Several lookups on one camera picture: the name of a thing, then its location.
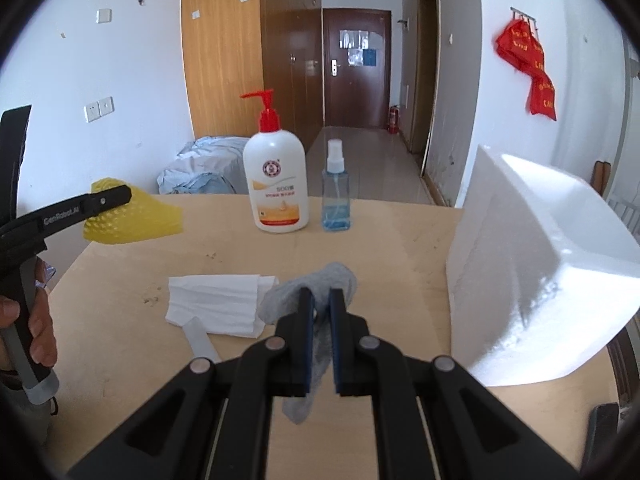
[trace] light switch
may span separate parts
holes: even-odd
[[[111,21],[111,9],[99,9],[95,23],[109,23]]]
[[[105,97],[98,101],[98,108],[100,108],[100,117],[111,114],[113,112],[113,97]]]
[[[97,102],[89,103],[84,107],[84,118],[88,123],[100,119],[100,108]]]

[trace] gray sock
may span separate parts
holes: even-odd
[[[353,299],[358,282],[353,272],[339,263],[328,264],[324,269],[290,280],[272,288],[265,295],[258,307],[258,316],[266,324],[276,322],[287,314],[298,309],[300,289],[307,287],[316,300],[316,319],[313,331],[313,355],[311,366],[311,392],[303,399],[284,399],[283,413],[295,424],[301,424],[311,412],[316,391],[320,387],[332,358],[331,325],[329,324],[329,292],[332,288],[341,288],[344,293],[344,304],[349,306]]]

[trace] yellow sponge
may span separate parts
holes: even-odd
[[[126,184],[116,178],[104,178],[94,182],[92,193]],[[131,201],[114,209],[89,218],[84,223],[84,238],[101,244],[128,244],[151,240],[182,232],[182,209],[164,204],[142,191],[130,186]]]

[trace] screw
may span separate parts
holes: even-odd
[[[203,374],[211,368],[211,362],[204,357],[196,357],[189,364],[189,368],[194,374]]]
[[[360,346],[365,350],[375,350],[380,346],[380,339],[372,335],[366,335],[360,338]]]
[[[285,345],[285,341],[283,338],[279,337],[279,336],[273,336],[267,339],[267,341],[264,343],[264,345],[269,349],[269,350],[282,350],[284,348]]]
[[[450,372],[456,367],[455,361],[448,355],[441,355],[436,357],[433,362],[434,366],[441,372]]]

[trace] spray bottle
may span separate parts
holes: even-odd
[[[344,170],[340,139],[329,140],[326,170],[322,172],[322,227],[325,231],[351,227],[349,174]]]

